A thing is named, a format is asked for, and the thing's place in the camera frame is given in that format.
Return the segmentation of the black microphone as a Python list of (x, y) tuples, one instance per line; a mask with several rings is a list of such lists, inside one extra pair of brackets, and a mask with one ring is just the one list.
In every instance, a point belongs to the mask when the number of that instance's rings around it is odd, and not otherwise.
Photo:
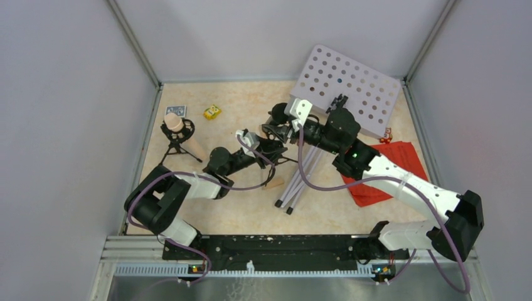
[(273, 108), (268, 112), (269, 118), (267, 119), (267, 124), (274, 126), (286, 124), (289, 118), (289, 116), (285, 113), (286, 106), (286, 102), (274, 105)]

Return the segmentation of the small black tripod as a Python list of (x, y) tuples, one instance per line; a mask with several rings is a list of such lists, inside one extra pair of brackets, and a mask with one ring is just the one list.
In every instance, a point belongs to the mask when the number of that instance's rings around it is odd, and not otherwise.
[[(261, 127), (260, 127), (264, 134), (265, 134), (265, 125), (266, 124), (262, 124)], [(289, 157), (286, 157), (286, 156), (283, 155), (283, 158), (280, 160), (280, 164), (278, 164), (278, 165), (281, 165), (281, 164), (286, 163), (286, 162), (298, 163), (297, 160), (289, 158)]]

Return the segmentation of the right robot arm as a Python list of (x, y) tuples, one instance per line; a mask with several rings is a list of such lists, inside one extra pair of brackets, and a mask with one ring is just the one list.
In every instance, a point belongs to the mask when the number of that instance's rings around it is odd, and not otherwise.
[(334, 154), (333, 166), (351, 183), (365, 184), (393, 196), (426, 217), (425, 221), (382, 222), (368, 241), (375, 258), (399, 249), (436, 251), (453, 261), (465, 261), (484, 227), (482, 199), (474, 191), (460, 194), (428, 182), (392, 162), (358, 139), (361, 126), (345, 108), (333, 110), (322, 124), (312, 120), (310, 105), (292, 110), (278, 103), (263, 130), (283, 143), (304, 144)]

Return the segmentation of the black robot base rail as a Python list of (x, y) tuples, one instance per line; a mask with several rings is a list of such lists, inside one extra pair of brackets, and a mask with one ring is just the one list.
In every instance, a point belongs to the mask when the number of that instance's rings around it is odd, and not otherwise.
[(389, 251), (368, 235), (204, 235), (191, 250), (165, 243), (162, 259), (198, 260), (212, 271), (244, 270), (252, 262), (260, 272), (350, 271), (377, 260), (406, 260), (407, 250)]

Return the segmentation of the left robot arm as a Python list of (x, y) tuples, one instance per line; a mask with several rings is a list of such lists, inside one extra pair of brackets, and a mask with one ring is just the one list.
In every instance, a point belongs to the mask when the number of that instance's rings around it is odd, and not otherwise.
[(170, 171), (157, 165), (126, 199), (124, 209), (131, 225), (149, 230), (156, 236), (177, 243), (178, 252), (194, 259), (201, 251), (200, 231), (178, 216), (186, 200), (221, 199), (236, 190), (229, 176), (257, 164), (270, 167), (266, 185), (275, 174), (287, 148), (281, 141), (259, 138), (257, 145), (248, 146), (239, 140), (241, 148), (230, 152), (224, 147), (211, 151), (207, 166), (200, 174)]

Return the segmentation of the silver music stand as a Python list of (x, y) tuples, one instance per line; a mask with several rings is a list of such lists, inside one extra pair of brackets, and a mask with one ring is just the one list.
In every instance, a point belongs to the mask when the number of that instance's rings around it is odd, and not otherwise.
[(311, 50), (291, 99), (301, 98), (312, 103), (312, 111), (328, 114), (334, 98), (343, 95), (345, 103), (361, 126), (361, 133), (374, 138), (385, 136), (401, 84), (324, 45)]

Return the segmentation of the toy microphone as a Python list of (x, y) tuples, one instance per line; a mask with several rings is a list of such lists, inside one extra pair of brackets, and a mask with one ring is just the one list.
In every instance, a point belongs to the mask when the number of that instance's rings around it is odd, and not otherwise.
[(207, 160), (208, 155), (205, 148), (194, 137), (196, 127), (190, 119), (182, 118), (176, 113), (170, 112), (164, 116), (160, 128), (169, 141), (160, 165), (164, 164), (168, 156), (179, 154), (187, 154), (200, 163)]

